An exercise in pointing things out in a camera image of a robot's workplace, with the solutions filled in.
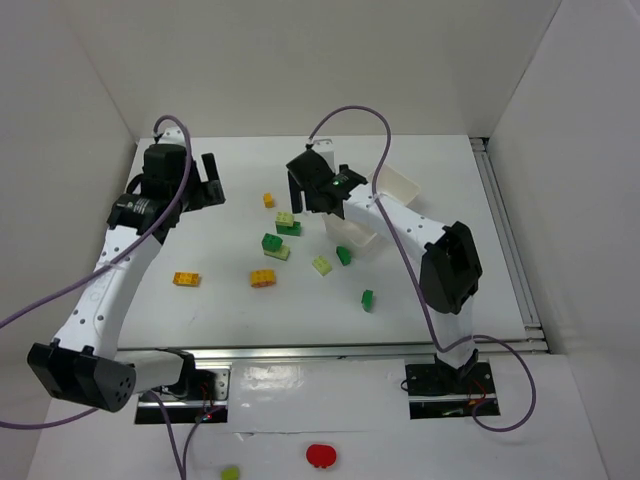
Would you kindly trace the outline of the dark green base brick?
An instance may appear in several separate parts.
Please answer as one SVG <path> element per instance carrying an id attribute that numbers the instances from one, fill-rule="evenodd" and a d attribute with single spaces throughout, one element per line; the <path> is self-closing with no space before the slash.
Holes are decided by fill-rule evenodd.
<path id="1" fill-rule="evenodd" d="M 302 225 L 299 221 L 294 221 L 291 226 L 277 224 L 276 231 L 279 235 L 299 237 L 302 233 Z"/>

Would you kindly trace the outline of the aluminium rail front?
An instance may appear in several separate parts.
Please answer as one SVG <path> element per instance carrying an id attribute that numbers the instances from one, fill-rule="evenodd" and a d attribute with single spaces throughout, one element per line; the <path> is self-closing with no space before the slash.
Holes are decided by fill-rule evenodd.
<path id="1" fill-rule="evenodd" d="M 515 351 L 524 354 L 548 353 L 545 340 L 527 339 L 525 341 L 508 342 Z M 478 342 L 476 348 L 480 354 L 509 353 L 495 342 Z M 121 359 L 133 354 L 152 352 L 155 349 L 121 350 L 116 358 Z M 303 358 L 360 358 L 360 357 L 409 357 L 431 356 L 435 346 L 427 343 L 395 343 L 366 345 L 334 345 L 334 346 L 300 346 L 300 347 L 247 347 L 247 348 L 193 348 L 185 349 L 199 360 L 266 360 L 266 359 L 303 359 Z"/>

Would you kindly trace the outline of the dark green brick front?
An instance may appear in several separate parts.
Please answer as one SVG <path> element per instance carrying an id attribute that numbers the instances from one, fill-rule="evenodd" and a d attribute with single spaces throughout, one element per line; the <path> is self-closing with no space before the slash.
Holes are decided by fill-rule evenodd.
<path id="1" fill-rule="evenodd" d="M 374 307 L 374 292 L 372 290 L 364 290 L 361 297 L 361 306 L 367 313 L 371 313 Z"/>

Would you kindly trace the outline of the aluminium rail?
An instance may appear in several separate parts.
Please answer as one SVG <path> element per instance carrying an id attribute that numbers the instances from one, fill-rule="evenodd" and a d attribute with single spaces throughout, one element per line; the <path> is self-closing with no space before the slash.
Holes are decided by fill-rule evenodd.
<path id="1" fill-rule="evenodd" d="M 545 340 L 527 339 L 525 341 L 508 342 L 515 351 L 524 354 L 548 353 Z M 495 342 L 478 342 L 476 348 L 480 354 L 509 353 Z M 133 354 L 152 352 L 155 349 L 121 350 L 116 358 L 121 359 Z M 300 346 L 300 347 L 247 347 L 247 348 L 193 348 L 185 349 L 199 360 L 266 360 L 266 359 L 303 359 L 303 358 L 360 358 L 360 357 L 409 357 L 431 356 L 435 346 L 427 343 L 395 343 L 366 345 L 334 345 L 334 346 Z"/>
<path id="2" fill-rule="evenodd" d="M 516 301 L 523 318 L 525 329 L 542 331 L 543 327 L 540 323 L 530 284 L 517 249 L 504 199 L 487 150 L 488 139 L 470 137 L 469 141 L 496 226 L 497 235 L 505 257 L 511 283 L 514 287 Z"/>

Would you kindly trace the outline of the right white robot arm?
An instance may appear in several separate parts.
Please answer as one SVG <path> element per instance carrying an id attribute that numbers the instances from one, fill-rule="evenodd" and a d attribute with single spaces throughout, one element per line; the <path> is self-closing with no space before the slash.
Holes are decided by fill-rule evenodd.
<path id="1" fill-rule="evenodd" d="M 471 230 L 462 222 L 445 225 L 381 192 L 378 180 L 346 164 L 333 170 L 310 145 L 287 165 L 293 211 L 335 215 L 361 224 L 395 243 L 408 269 L 442 375 L 460 382 L 475 366 L 472 305 L 483 274 Z"/>

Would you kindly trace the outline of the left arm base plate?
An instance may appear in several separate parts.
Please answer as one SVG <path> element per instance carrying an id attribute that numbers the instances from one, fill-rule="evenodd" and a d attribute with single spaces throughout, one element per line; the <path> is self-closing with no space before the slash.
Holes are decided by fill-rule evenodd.
<path id="1" fill-rule="evenodd" d="M 198 370 L 185 393 L 174 393 L 168 387 L 158 387 L 153 392 L 165 406 L 172 424 L 193 424 L 197 420 L 222 424 L 228 418 L 230 376 L 229 368 Z"/>

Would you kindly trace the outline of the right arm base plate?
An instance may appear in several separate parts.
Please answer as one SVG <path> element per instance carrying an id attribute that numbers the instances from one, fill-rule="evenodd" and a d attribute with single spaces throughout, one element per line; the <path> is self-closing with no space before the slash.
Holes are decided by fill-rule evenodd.
<path id="1" fill-rule="evenodd" d="M 499 416 L 500 407 L 492 370 L 479 362 L 459 384 L 441 379 L 434 364 L 407 364 L 400 388 L 407 393 L 411 420 Z"/>

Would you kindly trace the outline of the small yellow lego brick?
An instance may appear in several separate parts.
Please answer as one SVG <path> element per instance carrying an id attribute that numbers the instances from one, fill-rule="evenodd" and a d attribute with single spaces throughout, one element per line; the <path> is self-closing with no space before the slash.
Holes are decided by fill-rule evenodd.
<path id="1" fill-rule="evenodd" d="M 267 192 L 267 193 L 265 193 L 263 195 L 263 203 L 264 203 L 264 206 L 266 208 L 274 208 L 275 207 L 275 200 L 274 200 L 273 196 L 269 192 Z"/>

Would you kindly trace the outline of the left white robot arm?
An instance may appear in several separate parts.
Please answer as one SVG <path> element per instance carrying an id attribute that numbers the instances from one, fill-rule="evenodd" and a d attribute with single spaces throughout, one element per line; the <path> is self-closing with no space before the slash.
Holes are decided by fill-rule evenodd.
<path id="1" fill-rule="evenodd" d="M 205 178 L 185 128 L 154 135 L 141 173 L 112 205 L 100 258 L 75 308 L 49 343 L 28 353 L 28 365 L 52 398 L 117 412 L 149 390 L 184 398 L 202 380 L 194 357 L 182 350 L 117 355 L 130 305 L 170 230 L 184 213 L 225 201 L 214 155 L 202 160 Z"/>

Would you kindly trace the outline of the light green base brick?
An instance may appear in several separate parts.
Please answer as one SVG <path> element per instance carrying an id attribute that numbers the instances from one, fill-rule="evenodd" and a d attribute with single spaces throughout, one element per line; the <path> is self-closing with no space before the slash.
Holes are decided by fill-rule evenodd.
<path id="1" fill-rule="evenodd" d="M 287 245 L 281 245 L 279 249 L 271 251 L 264 250 L 263 253 L 271 258 L 276 258 L 278 260 L 287 261 L 290 255 L 290 248 Z"/>

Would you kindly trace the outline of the light green brick foreground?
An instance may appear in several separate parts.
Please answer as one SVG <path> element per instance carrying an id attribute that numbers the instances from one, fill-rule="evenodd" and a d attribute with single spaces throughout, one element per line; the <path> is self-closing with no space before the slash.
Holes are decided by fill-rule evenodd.
<path id="1" fill-rule="evenodd" d="M 240 470 L 237 466 L 229 466 L 220 472 L 221 480 L 239 480 Z"/>

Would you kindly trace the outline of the aluminium rail right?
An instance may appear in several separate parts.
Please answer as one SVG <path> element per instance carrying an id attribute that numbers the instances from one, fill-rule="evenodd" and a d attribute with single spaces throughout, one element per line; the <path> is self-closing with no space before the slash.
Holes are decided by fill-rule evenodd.
<path id="1" fill-rule="evenodd" d="M 496 226 L 497 235 L 505 257 L 511 283 L 514 287 L 516 301 L 523 318 L 525 329 L 542 331 L 543 327 L 540 323 L 530 284 L 517 249 L 504 199 L 487 150 L 488 139 L 470 137 L 469 141 Z"/>

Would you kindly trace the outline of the red round object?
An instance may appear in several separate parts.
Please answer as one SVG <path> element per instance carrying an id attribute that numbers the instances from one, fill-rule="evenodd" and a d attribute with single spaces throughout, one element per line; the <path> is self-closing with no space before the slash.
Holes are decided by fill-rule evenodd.
<path id="1" fill-rule="evenodd" d="M 328 469 L 337 462 L 337 451 L 327 444 L 311 444 L 306 450 L 306 460 L 314 468 Z"/>

